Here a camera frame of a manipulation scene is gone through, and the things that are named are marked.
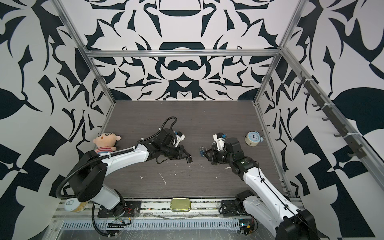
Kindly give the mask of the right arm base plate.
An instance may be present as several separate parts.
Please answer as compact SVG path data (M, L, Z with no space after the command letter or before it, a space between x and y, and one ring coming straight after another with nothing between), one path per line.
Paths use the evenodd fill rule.
M219 213L225 217L234 217L234 216L246 216L246 212L243 202L235 200L222 200L221 206L219 207Z

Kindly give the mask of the blue padlock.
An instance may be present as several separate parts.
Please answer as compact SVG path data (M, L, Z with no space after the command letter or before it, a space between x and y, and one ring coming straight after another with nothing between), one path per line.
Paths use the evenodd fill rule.
M206 148L205 147L200 147L200 154L202 157L205 156Z

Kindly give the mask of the white cup with print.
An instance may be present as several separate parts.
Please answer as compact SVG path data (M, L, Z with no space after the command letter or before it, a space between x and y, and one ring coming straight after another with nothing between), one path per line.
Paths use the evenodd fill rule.
M83 211L89 202L80 202L77 198L66 199L65 210L68 212L78 213Z

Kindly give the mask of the small electronics board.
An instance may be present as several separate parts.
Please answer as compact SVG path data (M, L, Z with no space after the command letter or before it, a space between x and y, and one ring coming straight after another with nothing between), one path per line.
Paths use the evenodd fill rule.
M259 227L258 222L254 219L240 219L239 220L239 233L248 236L255 232Z

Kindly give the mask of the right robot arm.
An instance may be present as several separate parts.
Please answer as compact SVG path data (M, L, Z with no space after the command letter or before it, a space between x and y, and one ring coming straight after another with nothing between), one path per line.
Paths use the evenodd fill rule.
M308 210L300 210L275 188L259 163L244 154L237 138L219 138L210 149L201 147L200 153L212 165L229 165L253 190L237 195L240 209L261 223L276 240L320 239L314 216Z

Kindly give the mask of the cream blue alarm clock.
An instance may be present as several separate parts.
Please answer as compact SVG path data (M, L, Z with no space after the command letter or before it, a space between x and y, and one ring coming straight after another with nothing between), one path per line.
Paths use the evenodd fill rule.
M245 136L245 143L250 147L256 147L259 143L263 141L263 137L260 135L259 132L249 132Z

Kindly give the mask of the plush doll striped shirt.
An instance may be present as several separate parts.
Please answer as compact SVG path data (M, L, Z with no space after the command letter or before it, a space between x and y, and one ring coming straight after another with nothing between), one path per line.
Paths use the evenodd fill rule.
M112 153L117 150L115 144L121 140L121 136L114 133L102 133L97 136L93 143L96 145L95 152L97 154Z

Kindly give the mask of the gold metal tin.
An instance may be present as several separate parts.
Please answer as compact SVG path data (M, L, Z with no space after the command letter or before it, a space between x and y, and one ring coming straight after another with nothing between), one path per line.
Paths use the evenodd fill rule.
M172 212L189 212L191 210L191 200L189 198L171 199L170 209Z

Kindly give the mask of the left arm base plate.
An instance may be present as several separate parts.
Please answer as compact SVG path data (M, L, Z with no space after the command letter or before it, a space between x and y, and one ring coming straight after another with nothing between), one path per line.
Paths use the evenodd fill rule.
M141 201L125 201L124 204L120 203L112 210L106 209L104 206L101 206L98 211L98 218L131 218L138 216L141 212Z

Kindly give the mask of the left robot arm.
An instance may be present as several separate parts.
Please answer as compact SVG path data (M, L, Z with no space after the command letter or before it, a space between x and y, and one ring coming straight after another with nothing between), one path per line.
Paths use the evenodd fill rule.
M140 139L130 148L117 151L114 146L110 150L101 152L92 150L86 152L70 173L58 185L55 195L60 200L76 198L80 203L91 202L92 224L95 231L107 238L117 235L116 232L103 232L95 221L95 206L100 205L114 217L119 223L112 223L113 227L126 227L132 222L125 222L122 216L128 210L128 205L123 196L115 189L105 185L105 177L128 166L144 163L150 160L158 160L164 156L166 160L193 161L191 155L181 145L185 135L180 131L174 131L173 127L166 128L165 125L172 121L177 122L177 117L167 118L159 130L144 139Z

